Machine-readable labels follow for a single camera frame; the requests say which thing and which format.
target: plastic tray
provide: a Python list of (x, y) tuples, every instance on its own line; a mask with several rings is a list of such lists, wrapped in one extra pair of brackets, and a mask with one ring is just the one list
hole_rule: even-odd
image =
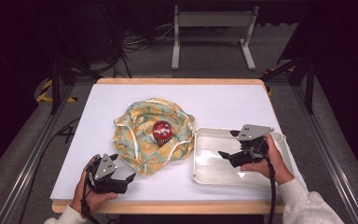
[[(196, 130), (193, 179), (205, 185), (269, 186), (267, 178), (257, 172), (242, 172), (240, 167), (232, 167), (228, 160), (221, 158), (217, 151), (233, 154), (240, 150), (240, 142), (230, 130), (199, 128)], [(271, 133), (275, 145), (280, 150), (290, 172), (293, 165), (289, 156), (286, 137)]]

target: hand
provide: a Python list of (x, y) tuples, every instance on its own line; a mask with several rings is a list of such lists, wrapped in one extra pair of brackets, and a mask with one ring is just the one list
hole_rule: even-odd
[[(86, 170), (83, 170), (80, 180), (76, 185), (75, 189), (75, 195), (74, 199), (72, 200), (72, 203), (70, 206), (75, 209), (77, 212), (81, 213), (81, 199), (83, 196), (83, 187), (84, 187), (84, 181), (86, 181)], [(89, 192), (91, 188), (89, 185), (87, 185), (86, 193)], [(105, 193), (105, 194), (98, 194), (91, 190), (89, 195), (86, 198), (87, 204), (89, 205), (89, 210), (91, 212), (95, 211), (95, 209), (102, 203), (117, 198), (116, 193)]]
[[(271, 164), (274, 166), (275, 181), (280, 185), (294, 179), (295, 177), (290, 173), (284, 164), (281, 152), (276, 148), (272, 136), (270, 134), (266, 134), (264, 137), (266, 138), (268, 144), (269, 159)], [(241, 171), (256, 171), (266, 178), (269, 178), (269, 167), (266, 160), (262, 160), (258, 163), (245, 163), (241, 166)]]

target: red object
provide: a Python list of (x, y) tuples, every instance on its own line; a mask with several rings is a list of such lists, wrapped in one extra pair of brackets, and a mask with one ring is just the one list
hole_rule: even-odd
[(153, 136), (156, 144), (159, 147), (164, 146), (165, 143), (171, 140), (172, 130), (171, 125), (167, 121), (161, 120), (153, 125)]

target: metal frame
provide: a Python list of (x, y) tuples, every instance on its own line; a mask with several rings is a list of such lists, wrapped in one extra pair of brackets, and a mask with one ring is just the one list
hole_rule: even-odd
[[(62, 95), (62, 102), (65, 102), (66, 99), (70, 96), (72, 92), (73, 86), (66, 86), (63, 95)], [(5, 201), (5, 204), (3, 205), (1, 211), (0, 211), (0, 223), (9, 223), (13, 213), (16, 210), (17, 205), (20, 202), (21, 196), (26, 190), (29, 182), (31, 181), (33, 175), (36, 175), (35, 169), (37, 166), (37, 163), (39, 159), (42, 157), (43, 151), (48, 143), (48, 138), (51, 133), (51, 130), (53, 129), (55, 123), (58, 120), (58, 117), (60, 116), (62, 109), (65, 104), (60, 104), (57, 108), (57, 113), (50, 115), (48, 118), (48, 121), (39, 137), (39, 139), (36, 142), (36, 145), (34, 146), (33, 151), (31, 152), (30, 157), (28, 158), (28, 161), (25, 163), (24, 167), (22, 168), (19, 177), (10, 192), (10, 194), (7, 197), (7, 200)]]
[(304, 94), (301, 88), (299, 86), (294, 86), (292, 87), (292, 90), (296, 99), (300, 102), (299, 105), (301, 106), (302, 112), (306, 116), (307, 121), (316, 137), (316, 140), (319, 144), (319, 151), (334, 183), (336, 184), (338, 193), (340, 194), (353, 223), (358, 223), (358, 202), (351, 188), (351, 184), (349, 183), (348, 178), (345, 176), (345, 173), (339, 165), (336, 156), (332, 152), (330, 146), (327, 144), (318, 121), (312, 114), (309, 113), (307, 106), (303, 104)]
[(172, 70), (179, 69), (180, 37), (179, 27), (195, 26), (246, 26), (246, 37), (240, 39), (240, 44), (248, 64), (249, 70), (255, 70), (255, 62), (249, 50), (249, 42), (252, 31), (255, 27), (258, 7), (253, 7), (252, 11), (179, 11), (179, 6), (175, 6), (174, 12), (174, 43), (172, 53)]
[(312, 97), (313, 97), (313, 84), (315, 79), (314, 61), (315, 61), (314, 58), (305, 58), (305, 57), (298, 58), (278, 67), (271, 73), (265, 74), (260, 79), (264, 82), (267, 82), (273, 77), (276, 77), (277, 75), (281, 74), (285, 70), (295, 66), (293, 73), (290, 75), (287, 81), (289, 82), (290, 85), (298, 86), (301, 83), (302, 79), (305, 77), (305, 75), (308, 74), (304, 104), (306, 105), (308, 112), (310, 114), (313, 114)]

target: wooden table edge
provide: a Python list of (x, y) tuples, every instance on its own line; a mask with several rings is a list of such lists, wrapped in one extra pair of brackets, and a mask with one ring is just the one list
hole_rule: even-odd
[(100, 78), (97, 84), (161, 85), (262, 85), (257, 78)]
[[(70, 200), (53, 201), (52, 210), (62, 213)], [(282, 213), (283, 201), (275, 203), (275, 213)], [(95, 213), (103, 214), (218, 214), (218, 215), (250, 215), (269, 214), (270, 201), (214, 201), (214, 202), (118, 202), (103, 203)]]

